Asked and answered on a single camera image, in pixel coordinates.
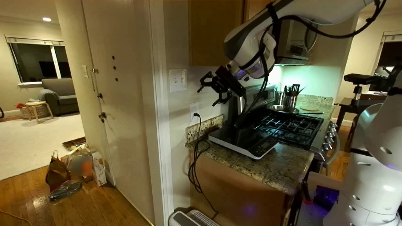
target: door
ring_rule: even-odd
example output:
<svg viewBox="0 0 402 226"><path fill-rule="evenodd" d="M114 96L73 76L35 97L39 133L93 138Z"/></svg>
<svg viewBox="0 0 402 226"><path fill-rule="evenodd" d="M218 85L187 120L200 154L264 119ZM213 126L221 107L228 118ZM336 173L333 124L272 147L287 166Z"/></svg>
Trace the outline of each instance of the door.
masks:
<svg viewBox="0 0 402 226"><path fill-rule="evenodd" d="M132 0L83 0L116 187L154 223Z"/></svg>

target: gray couch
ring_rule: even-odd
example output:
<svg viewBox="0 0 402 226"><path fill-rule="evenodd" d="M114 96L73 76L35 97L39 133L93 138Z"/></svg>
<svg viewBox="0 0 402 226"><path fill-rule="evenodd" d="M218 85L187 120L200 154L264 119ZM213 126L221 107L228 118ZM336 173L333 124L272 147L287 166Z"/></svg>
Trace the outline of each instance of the gray couch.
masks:
<svg viewBox="0 0 402 226"><path fill-rule="evenodd" d="M54 115L79 111L72 79L42 79L42 85L39 100L46 101Z"/></svg>

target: frying pan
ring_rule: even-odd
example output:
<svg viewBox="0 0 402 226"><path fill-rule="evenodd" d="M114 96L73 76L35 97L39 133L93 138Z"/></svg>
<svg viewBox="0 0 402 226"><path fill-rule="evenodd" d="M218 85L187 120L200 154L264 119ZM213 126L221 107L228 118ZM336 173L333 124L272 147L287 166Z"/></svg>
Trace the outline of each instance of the frying pan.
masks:
<svg viewBox="0 0 402 226"><path fill-rule="evenodd" d="M305 113L299 113L299 109L294 108L294 107L287 107L284 105L272 105L269 107L269 109L273 111L277 111L280 113L285 113L285 114L311 114L311 115L322 115L324 112L305 112Z"/></svg>

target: kitchen counter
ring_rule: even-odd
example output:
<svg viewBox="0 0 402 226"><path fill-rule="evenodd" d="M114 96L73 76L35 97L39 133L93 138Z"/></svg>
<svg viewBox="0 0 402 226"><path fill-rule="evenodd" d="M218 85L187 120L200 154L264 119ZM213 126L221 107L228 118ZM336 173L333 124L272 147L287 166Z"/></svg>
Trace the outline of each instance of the kitchen counter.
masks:
<svg viewBox="0 0 402 226"><path fill-rule="evenodd" d="M309 115L324 119L317 133L318 139L316 139L321 142L326 135L331 114L334 110L334 106L332 105L333 99L331 98L326 101L320 99L319 102L317 102L303 97L302 100L303 101L297 101L298 104L296 107L315 107L319 109L319 112L324 112L323 115ZM210 132L212 130L211 128L221 127L222 123L223 115L203 121L200 136ZM194 148L198 126L199 124L196 124L187 128L187 148ZM210 141L200 142L199 150L206 149L208 147L207 142L210 143L211 147L208 151L203 153L205 156L269 185L286 195L295 195L297 193L301 180L305 177L314 158L314 154L311 151L281 143L277 144L260 160L253 160Z"/></svg>

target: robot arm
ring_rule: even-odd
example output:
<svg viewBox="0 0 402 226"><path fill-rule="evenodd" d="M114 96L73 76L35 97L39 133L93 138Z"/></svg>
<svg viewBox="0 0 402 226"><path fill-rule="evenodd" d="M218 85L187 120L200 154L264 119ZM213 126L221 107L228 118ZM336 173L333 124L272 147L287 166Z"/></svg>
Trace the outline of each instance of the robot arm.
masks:
<svg viewBox="0 0 402 226"><path fill-rule="evenodd" d="M256 16L246 23L233 29L225 38L224 52L231 59L226 66L221 66L216 71L216 76L211 72L201 78L201 88L211 86L218 94L219 99L213 104L226 103L232 96L232 92L239 97L245 96L244 87L237 81L240 79L248 80L248 77L257 79L262 78L265 73L269 73L275 64L273 50L276 46L274 38L270 35L262 37L264 29L274 23L275 15L278 18L284 16L297 15L314 23L321 25L332 25L340 23L374 0L277 0L272 5L272 10L268 8L259 12ZM260 50L260 40L264 38L265 49L263 49L264 61L267 62L269 71L264 70L258 53Z"/></svg>

